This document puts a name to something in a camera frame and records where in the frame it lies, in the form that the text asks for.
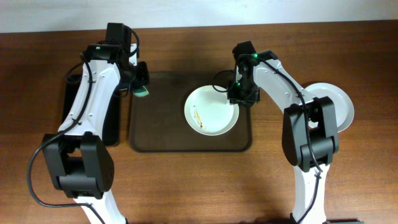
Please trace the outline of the green yellow scrub sponge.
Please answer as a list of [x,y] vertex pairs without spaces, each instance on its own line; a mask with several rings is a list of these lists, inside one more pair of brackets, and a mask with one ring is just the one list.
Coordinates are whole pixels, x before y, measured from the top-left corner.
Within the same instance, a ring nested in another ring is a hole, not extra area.
[[149,91],[145,86],[142,86],[141,88],[134,89],[132,94],[137,98],[142,98],[149,95]]

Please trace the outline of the white plate top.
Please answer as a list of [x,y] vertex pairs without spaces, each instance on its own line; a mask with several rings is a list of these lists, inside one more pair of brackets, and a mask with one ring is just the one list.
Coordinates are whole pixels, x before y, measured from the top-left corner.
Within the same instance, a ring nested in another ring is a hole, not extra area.
[[183,113],[194,131],[205,136],[219,136],[237,123],[239,106],[231,104],[226,93],[216,91],[212,85],[205,85],[188,95]]

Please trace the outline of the white plate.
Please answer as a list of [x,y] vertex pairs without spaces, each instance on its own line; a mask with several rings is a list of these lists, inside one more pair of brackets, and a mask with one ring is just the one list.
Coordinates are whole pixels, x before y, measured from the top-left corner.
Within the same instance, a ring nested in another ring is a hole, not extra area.
[[183,113],[194,131],[205,136],[219,136],[237,123],[239,106],[231,104],[226,93],[216,91],[212,85],[205,85],[188,95]]
[[351,125],[354,120],[354,105],[348,94],[341,88],[329,83],[314,83],[305,89],[319,98],[327,96],[333,101],[339,133]]

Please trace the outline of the white plate bottom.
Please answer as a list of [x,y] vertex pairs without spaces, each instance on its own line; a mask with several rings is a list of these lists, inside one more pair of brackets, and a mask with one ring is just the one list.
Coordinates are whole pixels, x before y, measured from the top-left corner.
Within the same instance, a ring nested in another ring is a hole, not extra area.
[[333,101],[339,133],[351,125],[354,120],[354,105],[348,94],[341,88],[329,83],[314,83],[305,89],[319,98],[327,96]]

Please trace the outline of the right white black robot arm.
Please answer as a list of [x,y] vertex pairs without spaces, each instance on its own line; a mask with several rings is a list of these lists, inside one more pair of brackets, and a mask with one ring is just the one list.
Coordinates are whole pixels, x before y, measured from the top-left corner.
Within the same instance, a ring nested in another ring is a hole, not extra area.
[[339,148],[335,106],[302,88],[271,52],[235,54],[228,99],[247,107],[264,90],[283,113],[282,149],[294,169],[293,223],[326,223],[326,177]]

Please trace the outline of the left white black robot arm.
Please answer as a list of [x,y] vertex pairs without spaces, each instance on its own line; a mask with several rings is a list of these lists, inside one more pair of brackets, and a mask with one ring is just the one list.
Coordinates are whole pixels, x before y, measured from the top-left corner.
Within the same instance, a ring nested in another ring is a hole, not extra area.
[[91,223],[127,223],[111,191],[114,162],[103,142],[113,95],[132,90],[148,95],[149,72],[134,44],[91,44],[81,54],[83,69],[73,104],[57,134],[46,134],[43,153],[53,186],[74,200]]

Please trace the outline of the brown clear plastic tray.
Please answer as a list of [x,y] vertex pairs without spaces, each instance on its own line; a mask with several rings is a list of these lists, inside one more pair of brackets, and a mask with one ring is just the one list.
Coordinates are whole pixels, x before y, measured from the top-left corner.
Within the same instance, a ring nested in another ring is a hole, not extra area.
[[228,132],[205,136],[190,127],[184,106],[201,86],[226,86],[228,75],[155,72],[149,94],[133,98],[129,142],[137,152],[244,152],[252,145],[251,113],[240,107],[237,123]]

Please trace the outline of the black plastic tray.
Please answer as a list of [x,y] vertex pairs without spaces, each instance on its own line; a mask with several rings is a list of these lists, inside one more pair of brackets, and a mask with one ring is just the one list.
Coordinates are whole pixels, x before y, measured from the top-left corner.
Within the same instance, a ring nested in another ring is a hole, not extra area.
[[67,131],[69,136],[82,136],[86,132],[99,136],[106,146],[115,146],[120,137],[120,100],[114,91],[120,77],[115,73],[94,74],[89,82],[84,74],[70,108],[58,131],[78,124]]

